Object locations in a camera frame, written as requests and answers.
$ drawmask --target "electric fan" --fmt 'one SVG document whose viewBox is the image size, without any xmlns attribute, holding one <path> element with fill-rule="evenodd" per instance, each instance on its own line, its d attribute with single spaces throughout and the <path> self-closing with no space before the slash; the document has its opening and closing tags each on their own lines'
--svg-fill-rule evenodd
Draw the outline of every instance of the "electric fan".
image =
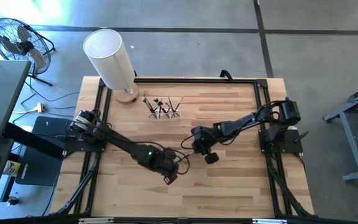
<svg viewBox="0 0 358 224">
<path fill-rule="evenodd" d="M 52 44 L 48 48 L 45 41 Z M 30 77 L 40 80 L 36 74 L 45 72 L 50 65 L 50 52 L 55 50 L 54 44 L 40 35 L 29 25 L 17 19 L 0 18 L 0 54 L 6 60 L 28 60 L 31 62 Z"/>
</svg>

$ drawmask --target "desk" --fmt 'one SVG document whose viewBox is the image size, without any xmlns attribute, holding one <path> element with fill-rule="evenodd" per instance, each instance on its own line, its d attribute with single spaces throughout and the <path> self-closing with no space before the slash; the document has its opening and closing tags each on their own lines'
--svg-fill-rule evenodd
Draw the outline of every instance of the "desk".
<svg viewBox="0 0 358 224">
<path fill-rule="evenodd" d="M 267 82 L 271 100 L 284 99 L 283 79 L 271 78 Z M 99 77 L 84 77 L 76 114 L 79 110 L 93 109 L 98 83 Z M 252 85 L 138 83 L 138 86 L 140 95 L 146 94 L 150 99 L 166 95 L 172 98 L 183 96 L 184 99 L 182 119 L 177 121 L 149 120 L 140 100 L 122 105 L 112 99 L 108 122 L 133 141 L 157 141 L 180 149 L 180 142 L 190 135 L 192 127 L 238 119 L 256 110 Z M 92 216 L 273 217 L 267 168 L 265 157 L 259 152 L 257 127 L 242 132 L 230 146 L 213 146 L 213 151 L 220 157 L 218 162 L 207 165 L 203 156 L 191 155 L 190 171 L 167 186 L 161 175 L 138 166 L 126 152 L 108 144 L 102 153 Z M 63 161 L 52 212 L 61 208 L 77 188 L 83 156 L 84 153 L 76 152 Z M 291 154 L 283 154 L 283 163 L 288 187 L 304 208 L 313 213 L 302 163 Z M 87 193 L 88 189 L 85 189 L 82 209 Z M 278 190 L 278 194 L 283 210 L 281 191 Z"/>
<path fill-rule="evenodd" d="M 5 163 L 11 154 L 14 141 L 33 147 L 34 149 L 61 159 L 63 149 L 48 140 L 24 131 L 20 127 L 9 123 L 9 117 L 22 90 L 25 78 L 29 72 L 31 63 L 20 60 L 0 61 L 0 178 Z M 2 196 L 9 195 L 13 182 L 8 181 Z"/>
</svg>

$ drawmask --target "cylindrical lamp shade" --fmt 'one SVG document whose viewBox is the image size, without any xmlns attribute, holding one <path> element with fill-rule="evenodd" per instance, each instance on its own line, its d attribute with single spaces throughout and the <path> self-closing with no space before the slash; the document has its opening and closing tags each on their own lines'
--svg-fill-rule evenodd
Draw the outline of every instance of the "cylindrical lamp shade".
<svg viewBox="0 0 358 224">
<path fill-rule="evenodd" d="M 91 33 L 84 41 L 84 51 L 108 88 L 123 90 L 134 82 L 134 69 L 115 30 L 100 29 Z"/>
</svg>

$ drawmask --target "fan stand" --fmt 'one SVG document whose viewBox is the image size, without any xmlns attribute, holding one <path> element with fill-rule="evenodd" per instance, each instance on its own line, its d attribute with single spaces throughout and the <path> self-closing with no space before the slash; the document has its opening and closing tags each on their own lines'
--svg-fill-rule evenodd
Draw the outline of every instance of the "fan stand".
<svg viewBox="0 0 358 224">
<path fill-rule="evenodd" d="M 47 84 L 48 86 L 53 86 L 51 83 L 49 83 L 49 82 L 47 82 L 47 81 L 45 81 L 45 80 L 42 80 L 42 79 L 36 77 L 36 76 L 34 75 L 34 73 L 35 73 L 35 65 L 34 65 L 34 67 L 33 67 L 33 69 L 32 69 L 32 74 L 33 74 L 33 75 L 27 74 L 27 77 L 33 78 L 33 79 L 35 79 L 35 80 L 38 80 L 38 81 L 40 81 L 40 82 L 42 82 L 42 83 L 44 83 L 44 84 Z"/>
<path fill-rule="evenodd" d="M 50 41 L 48 38 L 44 37 L 43 35 L 39 34 L 37 31 L 35 31 L 35 29 L 31 28 L 31 26 L 29 26 L 29 25 L 24 25 L 23 27 L 26 28 L 26 29 L 28 29 L 28 30 L 31 30 L 32 32 L 34 32 L 35 34 L 37 34 L 39 37 L 43 38 L 44 40 L 46 40 L 47 42 L 49 42 L 50 44 L 52 44 L 52 49 L 50 49 L 50 50 L 48 50 L 47 52 L 43 53 L 43 55 L 46 55 L 46 54 L 50 53 L 50 52 L 53 51 L 53 50 L 56 50 L 55 44 L 53 44 L 52 41 Z M 34 75 L 34 73 L 35 73 L 35 65 L 34 65 L 34 67 L 33 67 L 32 74 L 31 74 L 31 75 L 30 75 L 30 74 L 27 74 L 27 77 L 33 78 L 33 79 L 35 79 L 35 80 L 38 80 L 38 81 L 40 81 L 40 82 L 42 82 L 42 83 L 44 83 L 44 84 L 47 84 L 48 86 L 53 86 L 51 83 L 46 82 L 45 80 L 42 80 L 42 79 L 38 78 L 36 75 Z"/>
</svg>

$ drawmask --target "wooden table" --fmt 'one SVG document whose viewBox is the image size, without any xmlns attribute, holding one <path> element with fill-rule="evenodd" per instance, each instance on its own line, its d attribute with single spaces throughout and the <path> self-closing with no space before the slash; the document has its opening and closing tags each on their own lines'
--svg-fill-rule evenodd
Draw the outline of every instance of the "wooden table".
<svg viewBox="0 0 358 224">
<path fill-rule="evenodd" d="M 283 79 L 268 78 L 267 81 L 271 100 L 284 99 Z M 79 110 L 93 109 L 98 83 L 99 77 L 84 77 L 76 114 Z M 182 119 L 175 121 L 147 119 L 147 110 L 141 100 L 122 105 L 112 99 L 108 122 L 133 141 L 157 141 L 180 149 L 180 142 L 191 134 L 192 127 L 235 120 L 256 110 L 254 87 L 249 84 L 139 83 L 138 86 L 140 95 L 146 94 L 150 100 L 166 95 L 175 100 L 184 99 Z M 108 144 L 102 153 L 92 216 L 273 217 L 267 168 L 265 157 L 259 152 L 257 129 L 243 131 L 230 146 L 213 146 L 213 151 L 220 157 L 215 164 L 207 165 L 203 156 L 191 155 L 190 171 L 179 175 L 169 186 L 161 175 L 137 165 L 126 152 Z M 192 139 L 185 145 L 190 146 Z M 84 153 L 76 152 L 63 161 L 52 212 L 61 208 L 77 188 L 83 157 Z M 304 208 L 313 213 L 299 158 L 284 154 L 283 164 L 288 187 Z M 88 189 L 85 189 L 82 210 L 87 193 Z M 278 194 L 280 208 L 285 211 L 281 191 Z"/>
</svg>

